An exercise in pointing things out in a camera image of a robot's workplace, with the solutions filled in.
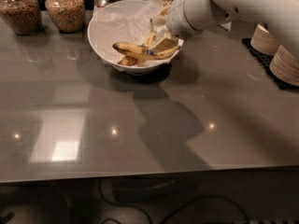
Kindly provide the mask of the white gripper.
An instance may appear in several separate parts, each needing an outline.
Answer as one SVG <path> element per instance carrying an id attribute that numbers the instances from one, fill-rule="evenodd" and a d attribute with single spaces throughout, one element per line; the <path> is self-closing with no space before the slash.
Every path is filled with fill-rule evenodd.
<path id="1" fill-rule="evenodd" d="M 151 19 L 154 26 L 166 24 L 166 28 L 172 36 L 180 39 L 200 35 L 201 30 L 194 29 L 188 22 L 184 11 L 185 0 L 174 0 L 170 6 L 165 6 L 158 14 Z M 178 44 L 176 39 L 162 38 L 150 46 L 154 53 L 173 49 Z"/>

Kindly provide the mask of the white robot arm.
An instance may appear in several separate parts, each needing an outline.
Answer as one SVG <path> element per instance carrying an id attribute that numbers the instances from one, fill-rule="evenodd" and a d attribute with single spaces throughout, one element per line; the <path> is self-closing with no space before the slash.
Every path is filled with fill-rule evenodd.
<path id="1" fill-rule="evenodd" d="M 186 38 L 235 19 L 263 24 L 291 55 L 299 55 L 299 0 L 174 0 L 166 27 Z"/>

